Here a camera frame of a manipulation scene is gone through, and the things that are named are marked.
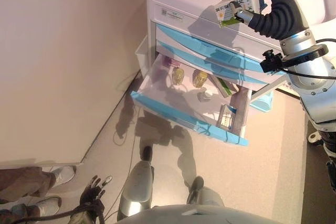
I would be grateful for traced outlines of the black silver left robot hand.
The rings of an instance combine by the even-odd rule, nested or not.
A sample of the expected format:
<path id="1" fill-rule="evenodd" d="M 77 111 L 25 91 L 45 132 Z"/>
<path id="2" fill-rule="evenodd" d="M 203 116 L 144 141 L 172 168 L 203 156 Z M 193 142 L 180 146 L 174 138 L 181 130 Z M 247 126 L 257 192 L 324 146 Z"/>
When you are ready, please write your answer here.
<path id="1" fill-rule="evenodd" d="M 113 176 L 107 176 L 105 179 L 99 178 L 97 175 L 93 176 L 85 187 L 83 193 L 80 196 L 79 207 L 88 205 L 96 205 L 104 211 L 104 205 L 101 201 L 101 197 L 105 194 L 105 187 L 113 179 Z"/>

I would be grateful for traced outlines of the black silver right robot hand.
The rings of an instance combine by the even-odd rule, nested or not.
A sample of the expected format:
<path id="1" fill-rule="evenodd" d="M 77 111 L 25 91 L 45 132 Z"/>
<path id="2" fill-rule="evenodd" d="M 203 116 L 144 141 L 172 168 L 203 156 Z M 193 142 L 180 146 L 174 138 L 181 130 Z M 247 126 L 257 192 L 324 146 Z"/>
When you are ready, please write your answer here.
<path id="1" fill-rule="evenodd" d="M 297 0 L 271 0 L 271 12 L 263 15 L 249 12 L 248 27 L 262 36 L 283 40 L 309 28 Z"/>

